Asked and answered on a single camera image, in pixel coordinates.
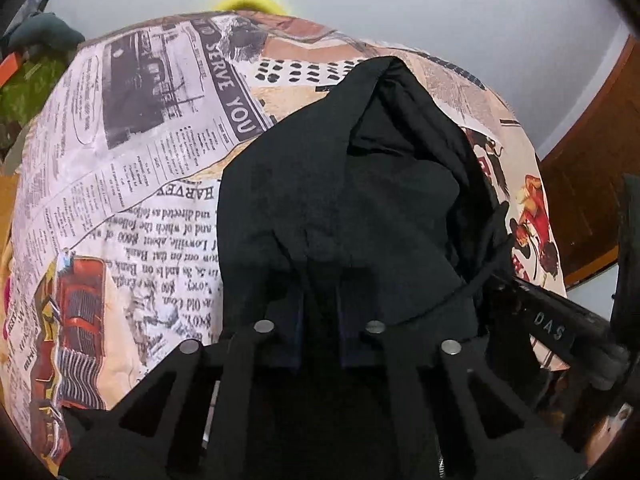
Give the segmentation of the black zip hoodie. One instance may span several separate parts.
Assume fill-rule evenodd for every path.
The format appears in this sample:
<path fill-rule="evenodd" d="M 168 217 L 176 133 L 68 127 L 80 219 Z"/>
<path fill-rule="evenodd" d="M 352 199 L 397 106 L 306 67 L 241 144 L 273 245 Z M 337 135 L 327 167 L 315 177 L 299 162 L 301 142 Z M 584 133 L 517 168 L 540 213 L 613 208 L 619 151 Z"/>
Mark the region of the black zip hoodie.
<path fill-rule="evenodd" d="M 434 342 L 489 337 L 495 373 L 540 369 L 486 284 L 511 274 L 509 205 L 462 129 L 400 58 L 357 65 L 252 142 L 222 175 L 225 333 L 280 300 L 407 326 Z"/>

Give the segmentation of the wooden door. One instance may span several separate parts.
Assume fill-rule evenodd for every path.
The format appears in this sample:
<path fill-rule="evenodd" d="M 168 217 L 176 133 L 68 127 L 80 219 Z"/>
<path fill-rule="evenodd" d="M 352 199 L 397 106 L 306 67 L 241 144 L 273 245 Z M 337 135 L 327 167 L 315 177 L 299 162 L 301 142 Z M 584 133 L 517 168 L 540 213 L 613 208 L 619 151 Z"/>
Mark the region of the wooden door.
<path fill-rule="evenodd" d="M 630 36 L 596 97 L 541 162 L 567 287 L 617 259 L 623 175 L 639 172 L 639 63 Z"/>

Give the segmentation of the newspaper print bed quilt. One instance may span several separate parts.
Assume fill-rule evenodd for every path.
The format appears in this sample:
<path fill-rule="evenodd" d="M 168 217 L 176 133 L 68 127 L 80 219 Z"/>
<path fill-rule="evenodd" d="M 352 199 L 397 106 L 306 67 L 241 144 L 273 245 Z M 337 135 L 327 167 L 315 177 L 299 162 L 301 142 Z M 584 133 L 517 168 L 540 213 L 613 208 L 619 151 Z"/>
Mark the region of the newspaper print bed quilt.
<path fill-rule="evenodd" d="M 401 58 L 468 135 L 518 233 L 516 274 L 564 292 L 537 156 L 508 104 L 425 51 L 289 16 L 159 18 L 88 42 L 9 157 L 1 399 L 39 465 L 64 408 L 111 408 L 185 339 L 222 329 L 220 179 L 256 136 L 369 58 Z"/>

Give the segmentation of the orange shoe box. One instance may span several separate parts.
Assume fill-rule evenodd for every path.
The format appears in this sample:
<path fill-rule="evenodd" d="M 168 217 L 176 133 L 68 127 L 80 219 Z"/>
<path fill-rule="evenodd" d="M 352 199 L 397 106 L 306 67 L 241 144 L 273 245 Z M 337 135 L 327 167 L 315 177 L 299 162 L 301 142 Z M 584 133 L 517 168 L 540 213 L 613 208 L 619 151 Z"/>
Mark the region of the orange shoe box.
<path fill-rule="evenodd" d="M 9 54 L 0 64 L 0 87 L 3 87 L 21 68 L 23 59 L 17 52 Z"/>

